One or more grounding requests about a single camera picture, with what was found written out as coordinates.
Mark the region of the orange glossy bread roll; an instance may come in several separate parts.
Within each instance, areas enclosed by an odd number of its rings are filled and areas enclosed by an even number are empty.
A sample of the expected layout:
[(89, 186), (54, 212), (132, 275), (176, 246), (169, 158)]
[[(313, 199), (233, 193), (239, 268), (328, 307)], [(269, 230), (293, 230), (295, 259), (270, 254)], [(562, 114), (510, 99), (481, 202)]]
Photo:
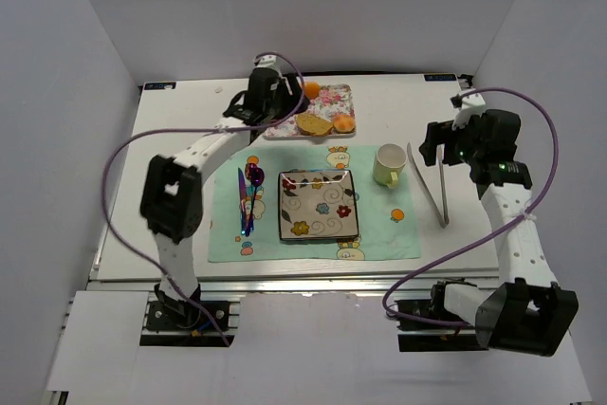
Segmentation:
[(303, 92), (307, 98), (314, 100), (319, 97), (321, 86), (316, 82), (306, 82), (303, 85)]

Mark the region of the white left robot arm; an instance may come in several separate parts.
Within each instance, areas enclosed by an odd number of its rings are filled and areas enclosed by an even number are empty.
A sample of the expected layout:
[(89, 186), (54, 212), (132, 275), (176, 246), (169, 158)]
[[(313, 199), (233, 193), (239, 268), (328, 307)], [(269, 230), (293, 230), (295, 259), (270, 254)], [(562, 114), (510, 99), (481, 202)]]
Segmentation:
[(162, 311), (190, 329), (209, 318), (196, 306), (200, 287), (193, 268), (193, 235), (203, 219), (203, 187), (229, 158), (269, 126), (303, 112), (308, 100), (294, 73), (255, 67), (248, 87), (232, 98), (215, 130), (174, 156), (148, 165), (139, 212), (153, 234), (163, 278), (155, 286)]

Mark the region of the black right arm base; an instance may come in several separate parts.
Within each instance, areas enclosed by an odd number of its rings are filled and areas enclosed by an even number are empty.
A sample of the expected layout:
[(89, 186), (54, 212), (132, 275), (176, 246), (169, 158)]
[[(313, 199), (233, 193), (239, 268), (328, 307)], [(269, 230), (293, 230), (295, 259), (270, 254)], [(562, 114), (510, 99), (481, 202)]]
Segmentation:
[(442, 326), (389, 316), (397, 322), (398, 348), (401, 353), (455, 353), (482, 352), (486, 347), (479, 344), (475, 329), (457, 314), (450, 313), (444, 307), (448, 287), (469, 287), (465, 291), (465, 305), (473, 309), (485, 299), (487, 292), (464, 279), (438, 281), (427, 299), (397, 299), (391, 308), (399, 313), (406, 313), (417, 318), (447, 322), (464, 322), (466, 326)]

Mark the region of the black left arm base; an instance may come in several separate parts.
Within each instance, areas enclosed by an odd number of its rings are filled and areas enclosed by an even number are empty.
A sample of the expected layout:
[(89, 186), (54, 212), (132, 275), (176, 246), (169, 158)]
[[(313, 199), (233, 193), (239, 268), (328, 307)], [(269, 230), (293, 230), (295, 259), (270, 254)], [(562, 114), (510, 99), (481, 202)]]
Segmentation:
[[(239, 316), (239, 304), (226, 300), (201, 303), (213, 316), (228, 343), (232, 343)], [(158, 298), (149, 299), (139, 345), (143, 347), (219, 347), (227, 348), (208, 316), (196, 307), (186, 306), (179, 313)]]

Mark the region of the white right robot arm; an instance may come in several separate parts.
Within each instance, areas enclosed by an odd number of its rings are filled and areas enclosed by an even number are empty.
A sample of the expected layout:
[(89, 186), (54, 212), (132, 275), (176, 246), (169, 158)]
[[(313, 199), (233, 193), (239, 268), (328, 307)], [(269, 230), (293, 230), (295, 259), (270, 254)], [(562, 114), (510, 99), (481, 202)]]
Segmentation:
[(531, 206), (528, 168), (515, 160), (521, 129), (518, 115), (488, 109), (462, 120), (431, 122), (419, 148), (424, 162), (465, 163), (487, 213), (497, 254), (500, 284), (491, 293), (464, 280), (432, 288), (432, 316), (452, 314), (473, 326), (478, 344), (542, 357), (559, 348), (579, 309), (575, 292), (558, 284), (540, 242)]

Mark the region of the sliced bread piece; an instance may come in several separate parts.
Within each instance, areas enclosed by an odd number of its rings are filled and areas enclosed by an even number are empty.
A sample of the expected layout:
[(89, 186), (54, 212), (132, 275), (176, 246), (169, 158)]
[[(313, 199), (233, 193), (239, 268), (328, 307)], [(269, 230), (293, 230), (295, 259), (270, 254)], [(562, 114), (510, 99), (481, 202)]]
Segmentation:
[(303, 135), (323, 137), (333, 131), (333, 123), (319, 118), (313, 114), (301, 113), (295, 119), (298, 130)]

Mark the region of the round bread bun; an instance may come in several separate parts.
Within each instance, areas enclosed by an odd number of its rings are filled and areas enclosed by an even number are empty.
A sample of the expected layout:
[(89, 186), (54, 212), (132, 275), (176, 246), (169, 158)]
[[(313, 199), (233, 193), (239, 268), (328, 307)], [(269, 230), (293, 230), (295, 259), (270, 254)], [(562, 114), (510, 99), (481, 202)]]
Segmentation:
[(356, 120), (346, 114), (338, 114), (333, 119), (333, 129), (338, 134), (352, 133), (356, 130)]

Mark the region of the pale yellow mug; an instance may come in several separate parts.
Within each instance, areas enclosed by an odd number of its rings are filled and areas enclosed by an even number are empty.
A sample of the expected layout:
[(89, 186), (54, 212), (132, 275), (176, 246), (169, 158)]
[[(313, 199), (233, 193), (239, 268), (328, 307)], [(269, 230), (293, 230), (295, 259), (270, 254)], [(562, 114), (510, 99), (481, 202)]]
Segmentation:
[(381, 145), (376, 151), (372, 171), (375, 182), (389, 189), (396, 188), (406, 163), (407, 153), (402, 147), (393, 143)]

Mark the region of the floral serving tray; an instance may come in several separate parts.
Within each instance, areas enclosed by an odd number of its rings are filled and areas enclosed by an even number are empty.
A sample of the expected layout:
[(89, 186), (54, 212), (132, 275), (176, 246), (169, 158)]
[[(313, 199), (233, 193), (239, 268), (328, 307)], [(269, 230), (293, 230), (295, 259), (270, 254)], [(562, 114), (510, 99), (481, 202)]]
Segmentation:
[[(352, 90), (348, 84), (321, 85), (319, 95), (310, 101), (306, 114), (319, 119), (333, 122), (335, 117), (349, 116), (355, 118)], [(296, 139), (306, 138), (306, 134), (291, 118), (277, 127), (267, 129), (263, 133), (265, 139)]]

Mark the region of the iridescent purple spoon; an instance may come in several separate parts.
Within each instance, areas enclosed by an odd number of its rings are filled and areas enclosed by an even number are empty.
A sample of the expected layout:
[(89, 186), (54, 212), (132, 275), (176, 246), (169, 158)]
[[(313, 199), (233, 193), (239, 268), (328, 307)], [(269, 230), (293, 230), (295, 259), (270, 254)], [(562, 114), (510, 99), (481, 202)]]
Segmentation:
[(248, 192), (249, 209), (246, 211), (247, 222), (245, 225), (245, 235), (249, 236), (253, 231), (254, 226), (254, 207), (259, 188), (265, 180), (265, 172), (255, 163), (248, 165), (248, 180), (250, 183), (250, 191)]

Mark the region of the iridescent purple knife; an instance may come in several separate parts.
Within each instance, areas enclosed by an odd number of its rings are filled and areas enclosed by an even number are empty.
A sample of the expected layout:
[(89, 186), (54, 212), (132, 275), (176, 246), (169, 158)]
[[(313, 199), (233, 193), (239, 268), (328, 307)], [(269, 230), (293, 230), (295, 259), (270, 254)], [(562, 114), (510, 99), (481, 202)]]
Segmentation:
[(241, 233), (243, 235), (246, 235), (247, 228), (248, 228), (248, 216), (247, 216), (247, 211), (246, 211), (247, 185), (246, 185), (245, 175), (241, 169), (238, 169), (238, 189), (239, 189), (239, 209), (240, 209), (240, 218), (241, 218)]

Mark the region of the square floral ceramic plate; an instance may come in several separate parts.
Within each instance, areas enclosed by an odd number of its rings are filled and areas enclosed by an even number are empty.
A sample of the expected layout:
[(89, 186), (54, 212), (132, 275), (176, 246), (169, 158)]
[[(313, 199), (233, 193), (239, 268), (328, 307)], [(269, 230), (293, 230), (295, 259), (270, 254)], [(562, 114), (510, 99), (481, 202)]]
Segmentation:
[(316, 242), (359, 236), (357, 198), (350, 170), (281, 172), (278, 191), (282, 241)]

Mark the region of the mint green cartoon placemat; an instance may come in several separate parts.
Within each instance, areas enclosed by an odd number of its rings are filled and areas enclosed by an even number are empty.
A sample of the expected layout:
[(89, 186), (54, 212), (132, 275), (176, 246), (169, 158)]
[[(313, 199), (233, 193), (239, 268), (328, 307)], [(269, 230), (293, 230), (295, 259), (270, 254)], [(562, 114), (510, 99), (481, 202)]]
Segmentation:
[[(377, 147), (250, 147), (233, 156), (216, 172), (208, 259), (212, 263), (323, 259), (384, 261), (415, 259), (421, 255), (414, 202), (405, 175), (389, 189), (375, 182), (372, 167)], [(248, 165), (265, 172), (254, 207), (254, 226), (249, 236), (241, 233), (238, 169), (247, 185)], [(292, 170), (348, 169), (357, 198), (359, 236), (355, 238), (285, 242), (278, 230), (278, 177)]]

